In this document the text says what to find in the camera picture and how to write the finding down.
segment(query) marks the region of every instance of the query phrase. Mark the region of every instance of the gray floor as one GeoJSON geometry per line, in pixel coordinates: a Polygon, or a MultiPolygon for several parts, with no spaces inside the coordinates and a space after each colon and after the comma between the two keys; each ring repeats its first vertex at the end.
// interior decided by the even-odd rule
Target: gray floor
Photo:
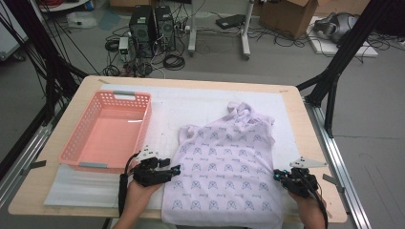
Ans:
{"type": "MultiPolygon", "coordinates": [[[[107,14],[111,16],[106,10],[95,11],[98,21],[107,14]]],[[[99,25],[71,33],[98,71],[106,65],[104,38],[128,23],[126,17],[113,21],[116,23],[110,24],[110,29],[103,24],[104,30],[99,25]]],[[[73,64],[94,73],[75,47],[64,39],[73,64]]],[[[185,68],[178,72],[163,69],[165,78],[298,85],[321,73],[330,63],[330,58],[315,54],[310,44],[304,48],[281,47],[269,35],[259,41],[249,40],[248,61],[241,56],[238,37],[204,33],[198,39],[194,57],[189,57],[187,52],[183,55],[185,68]]],[[[339,81],[333,133],[372,228],[404,228],[405,179],[401,178],[399,168],[405,163],[405,52],[390,48],[378,54],[377,58],[365,58],[363,64],[354,59],[344,71],[339,81]]],[[[159,71],[150,76],[163,78],[159,71]]],[[[3,159],[45,103],[29,61],[0,62],[0,96],[0,158],[3,159]]],[[[2,228],[91,229],[101,228],[104,221],[11,216],[7,211],[9,202],[0,211],[2,228]]],[[[353,228],[353,225],[349,220],[332,224],[330,228],[353,228]]]]}

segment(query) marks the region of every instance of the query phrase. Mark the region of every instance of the person's hand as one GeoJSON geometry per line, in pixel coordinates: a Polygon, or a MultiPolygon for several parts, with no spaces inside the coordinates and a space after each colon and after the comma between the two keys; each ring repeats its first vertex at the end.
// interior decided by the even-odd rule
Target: person's hand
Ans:
{"type": "Polygon", "coordinates": [[[150,197],[161,187],[161,184],[143,187],[134,180],[128,185],[124,211],[114,229],[134,228],[139,215],[143,212],[150,197]]]}
{"type": "MultiPolygon", "coordinates": [[[[299,216],[306,229],[325,229],[324,215],[322,214],[316,199],[303,198],[292,192],[288,193],[297,202],[299,216]]],[[[323,199],[322,202],[326,208],[326,202],[323,199]]]]}

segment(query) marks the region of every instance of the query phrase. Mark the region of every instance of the computer tower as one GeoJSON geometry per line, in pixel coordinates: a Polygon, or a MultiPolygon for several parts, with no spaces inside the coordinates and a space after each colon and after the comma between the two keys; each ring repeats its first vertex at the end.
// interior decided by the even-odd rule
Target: computer tower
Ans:
{"type": "Polygon", "coordinates": [[[168,6],[155,7],[155,15],[160,49],[162,51],[174,51],[176,49],[176,38],[170,8],[168,6]]]}
{"type": "Polygon", "coordinates": [[[153,57],[153,45],[158,39],[153,8],[146,5],[135,6],[129,22],[129,29],[134,42],[136,57],[153,57]]]}

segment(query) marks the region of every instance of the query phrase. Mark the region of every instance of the laundry basket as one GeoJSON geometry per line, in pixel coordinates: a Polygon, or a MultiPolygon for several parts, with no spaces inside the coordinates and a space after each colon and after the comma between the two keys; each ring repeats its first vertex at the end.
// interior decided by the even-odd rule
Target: laundry basket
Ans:
{"type": "Polygon", "coordinates": [[[59,161],[76,170],[122,173],[142,148],[151,114],[150,94],[95,92],[59,161]]]}

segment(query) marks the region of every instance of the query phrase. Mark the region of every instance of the wooden table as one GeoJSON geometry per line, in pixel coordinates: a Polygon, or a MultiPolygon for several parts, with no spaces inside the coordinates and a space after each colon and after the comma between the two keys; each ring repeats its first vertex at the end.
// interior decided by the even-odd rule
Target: wooden table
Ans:
{"type": "MultiPolygon", "coordinates": [[[[39,216],[81,216],[81,217],[105,217],[117,218],[117,209],[96,207],[65,207],[45,206],[43,202],[50,191],[53,180],[59,167],[58,155],[69,139],[76,122],[80,119],[93,93],[100,89],[103,84],[138,85],[152,87],[171,87],[189,89],[213,89],[228,91],[247,91],[280,94],[284,99],[288,112],[297,148],[301,156],[325,161],[322,149],[310,123],[307,110],[301,95],[293,86],[225,83],[207,81],[187,81],[169,79],[147,78],[121,78],[108,76],[88,76],[81,83],[71,104],[65,111],[59,123],[55,127],[46,146],[39,155],[37,161],[46,160],[45,167],[32,169],[27,175],[17,194],[9,206],[11,214],[16,215],[39,215],[39,216]]],[[[312,169],[312,174],[318,178],[322,186],[324,199],[330,215],[330,222],[344,222],[347,220],[346,211],[342,200],[334,185],[322,179],[322,175],[330,176],[329,168],[312,169]]],[[[159,219],[160,211],[146,210],[144,218],[159,219]]],[[[297,220],[296,215],[286,215],[285,220],[297,220]]]]}

